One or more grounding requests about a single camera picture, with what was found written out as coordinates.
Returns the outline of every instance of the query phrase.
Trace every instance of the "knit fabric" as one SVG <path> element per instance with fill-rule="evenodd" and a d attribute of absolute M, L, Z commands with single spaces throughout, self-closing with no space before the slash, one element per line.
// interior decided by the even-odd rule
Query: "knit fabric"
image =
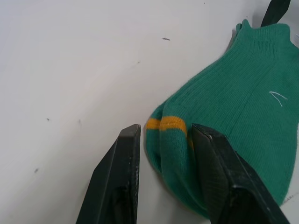
<path fill-rule="evenodd" d="M 290 42 L 289 27 L 253 29 L 244 20 L 225 55 L 153 112 L 146 151 L 172 193 L 208 217 L 190 128 L 209 126 L 227 136 L 281 204 L 292 177 L 298 122 L 299 49 Z"/>

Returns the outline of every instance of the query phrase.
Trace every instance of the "sock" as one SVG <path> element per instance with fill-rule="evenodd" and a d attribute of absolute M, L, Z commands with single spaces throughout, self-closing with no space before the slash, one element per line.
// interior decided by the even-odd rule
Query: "sock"
<path fill-rule="evenodd" d="M 225 134 L 278 204 L 295 162 L 299 49 L 290 42 L 290 29 L 285 24 L 253 29 L 244 20 L 236 32 L 225 55 L 161 104 L 146 125 L 149 161 L 183 204 L 206 217 L 192 123 Z"/>

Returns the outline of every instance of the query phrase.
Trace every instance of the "loose white thread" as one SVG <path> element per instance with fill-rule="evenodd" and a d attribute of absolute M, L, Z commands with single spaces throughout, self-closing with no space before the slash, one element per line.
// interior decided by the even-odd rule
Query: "loose white thread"
<path fill-rule="evenodd" d="M 288 98 L 284 97 L 283 95 L 279 94 L 278 92 L 270 91 L 269 93 L 270 93 L 275 99 L 277 99 L 277 100 L 279 101 L 279 104 L 281 105 L 281 107 L 282 107 L 282 104 L 281 104 L 280 100 L 279 100 L 276 96 L 274 96 L 274 94 L 279 95 L 279 96 L 281 96 L 283 99 L 288 100 Z"/>

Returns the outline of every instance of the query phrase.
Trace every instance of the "white table surface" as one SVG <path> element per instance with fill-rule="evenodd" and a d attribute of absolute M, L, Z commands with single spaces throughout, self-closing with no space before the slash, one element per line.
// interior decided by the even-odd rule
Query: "white table surface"
<path fill-rule="evenodd" d="M 259 27 L 269 2 L 2 0 L 0 223 L 74 224 L 120 130 L 143 127 L 225 52 L 237 23 Z M 282 21 L 299 33 L 298 11 L 292 0 Z M 283 211 L 298 223 L 291 203 Z M 163 188 L 143 136 L 137 222 L 209 223 Z"/>

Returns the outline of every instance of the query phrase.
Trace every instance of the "green sock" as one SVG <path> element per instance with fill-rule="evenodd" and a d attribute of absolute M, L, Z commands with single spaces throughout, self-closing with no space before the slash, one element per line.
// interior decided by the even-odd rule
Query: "green sock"
<path fill-rule="evenodd" d="M 148 158 L 173 194 L 206 217 L 189 130 L 225 134 L 281 204 L 295 163 L 299 122 L 299 49 L 290 29 L 236 27 L 225 55 L 160 105 L 146 125 Z"/>

